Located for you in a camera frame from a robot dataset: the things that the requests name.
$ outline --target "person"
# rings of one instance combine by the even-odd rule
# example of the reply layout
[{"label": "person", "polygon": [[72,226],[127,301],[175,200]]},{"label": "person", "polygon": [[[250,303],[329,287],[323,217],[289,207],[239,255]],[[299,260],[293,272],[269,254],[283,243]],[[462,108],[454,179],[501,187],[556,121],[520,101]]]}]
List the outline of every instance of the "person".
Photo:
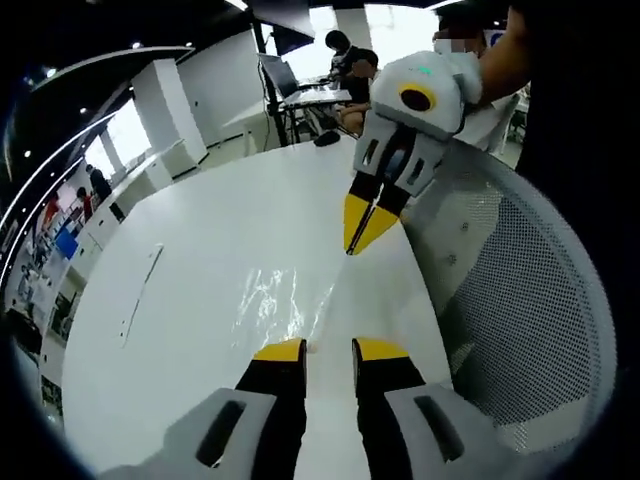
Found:
[{"label": "person", "polygon": [[[378,55],[371,50],[361,49],[354,56],[354,60],[352,66],[353,76],[366,79],[367,86],[370,88],[379,73]],[[349,132],[361,136],[364,129],[365,115],[370,108],[370,102],[349,105],[339,111],[340,122]]]},{"label": "person", "polygon": [[36,243],[36,248],[33,253],[33,261],[35,263],[36,268],[42,269],[44,267],[45,262],[48,258],[48,251],[46,247],[42,244],[41,241]]},{"label": "person", "polygon": [[86,224],[93,216],[93,207],[91,206],[91,195],[87,194],[84,187],[80,187],[77,192],[78,199],[82,201],[82,209],[84,210],[84,223]]},{"label": "person", "polygon": [[[109,185],[107,179],[104,178],[104,175],[102,174],[100,169],[95,168],[93,165],[87,163],[86,170],[89,174],[89,180],[91,181],[93,191],[96,192],[96,195],[98,195],[100,201],[104,202],[107,197],[111,195],[111,185]],[[113,215],[120,223],[122,223],[126,218],[125,214],[122,212],[122,210],[120,210],[120,207],[116,202],[112,202],[111,205],[109,205],[109,210],[111,210],[111,213],[113,213]]]},{"label": "person", "polygon": [[22,265],[20,269],[22,270],[22,276],[27,280],[28,283],[36,281],[39,277],[38,273],[34,269],[29,268],[27,265]]},{"label": "person", "polygon": [[[481,58],[488,50],[482,16],[465,4],[441,7],[440,30],[433,36],[438,53],[473,52]],[[466,116],[464,128],[455,138],[483,152],[500,144],[518,102],[517,93],[506,95]]]},{"label": "person", "polygon": [[624,96],[612,95],[626,85],[617,63],[620,55],[594,58],[593,32],[601,25],[601,12],[577,1],[548,5],[533,0],[510,3],[506,32],[480,58],[483,93],[478,105],[531,82],[527,130],[516,171],[571,225],[607,293],[616,329],[616,391],[601,422],[558,472],[562,478],[604,478],[628,455],[627,442],[635,433],[628,420],[637,409],[633,333],[640,262],[633,227],[638,218],[635,176],[625,169],[628,157],[619,157],[612,144],[626,145],[632,138],[623,130],[627,114],[616,111],[629,104]]},{"label": "person", "polygon": [[53,192],[51,198],[47,201],[47,207],[45,209],[44,219],[42,220],[43,230],[48,230],[53,222],[53,218],[60,211],[60,205],[58,204],[60,196],[58,192]]},{"label": "person", "polygon": [[331,59],[329,79],[338,82],[342,90],[348,90],[354,103],[367,103],[369,101],[368,82],[364,78],[356,78],[351,69],[360,49],[352,45],[349,38],[340,30],[327,33],[325,43],[335,52]]}]

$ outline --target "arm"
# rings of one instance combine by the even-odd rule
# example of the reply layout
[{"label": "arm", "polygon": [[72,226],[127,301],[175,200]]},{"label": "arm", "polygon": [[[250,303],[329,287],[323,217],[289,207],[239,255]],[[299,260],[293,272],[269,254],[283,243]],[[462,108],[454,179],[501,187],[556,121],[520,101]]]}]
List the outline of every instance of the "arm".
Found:
[{"label": "arm", "polygon": [[517,92],[531,76],[531,47],[524,16],[509,9],[507,31],[480,58],[483,93],[479,105]]},{"label": "arm", "polygon": [[350,113],[356,113],[356,112],[364,113],[370,109],[371,109],[370,103],[361,103],[359,105],[351,105],[350,107],[343,108],[342,110],[340,110],[340,115],[344,117],[345,115],[348,115]]}]

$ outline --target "ceiling light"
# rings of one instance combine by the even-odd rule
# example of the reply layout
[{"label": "ceiling light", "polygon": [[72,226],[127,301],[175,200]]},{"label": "ceiling light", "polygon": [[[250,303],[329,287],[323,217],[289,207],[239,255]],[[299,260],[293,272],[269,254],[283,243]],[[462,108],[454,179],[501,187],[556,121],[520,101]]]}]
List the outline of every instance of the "ceiling light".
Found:
[{"label": "ceiling light", "polygon": [[444,7],[446,5],[451,5],[452,3],[458,3],[462,0],[444,0],[443,2],[438,2],[435,5],[431,5],[430,7],[425,8],[425,11],[432,12],[434,10],[438,10],[440,7]]},{"label": "ceiling light", "polygon": [[227,3],[230,3],[231,5],[233,5],[234,7],[238,7],[243,12],[247,9],[247,4],[244,3],[242,0],[226,0],[226,1]]}]

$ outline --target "desk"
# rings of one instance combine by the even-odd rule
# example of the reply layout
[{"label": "desk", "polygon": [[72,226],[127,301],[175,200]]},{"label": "desk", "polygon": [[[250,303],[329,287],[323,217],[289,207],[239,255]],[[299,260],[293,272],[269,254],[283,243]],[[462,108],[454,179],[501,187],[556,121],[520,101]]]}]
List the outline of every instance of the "desk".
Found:
[{"label": "desk", "polygon": [[[310,107],[317,107],[323,105],[331,105],[340,102],[348,102],[351,96],[346,91],[336,91],[335,97],[331,101],[321,101],[321,93],[317,93],[317,90],[305,90],[298,92],[302,99],[306,99],[306,103],[295,103],[292,105],[282,104],[284,108],[281,111],[282,121],[285,122],[287,116],[295,115],[295,111],[299,109],[305,109]],[[251,152],[251,144],[249,135],[253,137],[253,141],[256,146],[256,151],[263,152],[280,147],[280,140],[278,139],[278,132],[273,117],[268,116],[265,111],[265,101],[260,100],[256,104],[250,106],[246,110],[243,110],[238,115],[233,117],[227,123],[222,126],[222,131],[237,130],[242,126],[242,135],[244,138],[244,154],[248,156]]]},{"label": "desk", "polygon": [[[311,397],[320,381],[353,385],[354,335],[395,340],[426,381],[450,382],[402,227],[360,256],[344,254],[354,146],[343,138],[247,157],[165,188],[131,211],[93,270],[64,359],[65,433],[97,473],[158,451],[167,427],[217,388],[234,387],[257,350],[286,338],[316,345],[307,362],[322,380],[309,374]],[[156,243],[164,250],[138,299],[140,265]],[[138,300],[123,346],[120,325]],[[334,362],[319,365],[323,355]],[[354,404],[353,390],[338,392],[320,408]],[[313,425],[322,425],[314,415],[303,448],[318,433]],[[352,420],[345,428],[354,428]],[[358,449],[343,445],[346,439],[338,431],[324,445],[343,448],[342,460],[362,467],[362,455],[345,456]],[[305,455],[299,467],[322,473],[338,464],[318,464],[322,457]]]}]

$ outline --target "white cabinet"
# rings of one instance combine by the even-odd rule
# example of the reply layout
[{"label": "white cabinet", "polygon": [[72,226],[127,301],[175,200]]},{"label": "white cabinet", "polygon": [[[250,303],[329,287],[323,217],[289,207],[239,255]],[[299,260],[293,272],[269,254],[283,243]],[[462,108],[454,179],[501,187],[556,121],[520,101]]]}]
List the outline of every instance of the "white cabinet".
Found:
[{"label": "white cabinet", "polygon": [[120,226],[120,223],[116,220],[113,212],[109,209],[109,203],[100,205],[93,214],[93,217],[91,217],[84,226],[84,231],[86,231],[86,233],[88,233],[103,250]]},{"label": "white cabinet", "polygon": [[78,248],[71,259],[70,269],[87,283],[91,271],[98,261],[100,253],[102,253],[102,249],[88,234],[86,226],[82,229],[76,240],[78,241]]},{"label": "white cabinet", "polygon": [[173,144],[167,151],[160,155],[162,163],[171,175],[171,178],[176,178],[183,173],[198,168],[198,162],[196,162],[185,147],[184,140],[180,140]]},{"label": "white cabinet", "polygon": [[173,183],[169,171],[162,163],[160,158],[154,160],[146,169],[145,175],[153,185],[153,189],[157,192]]}]

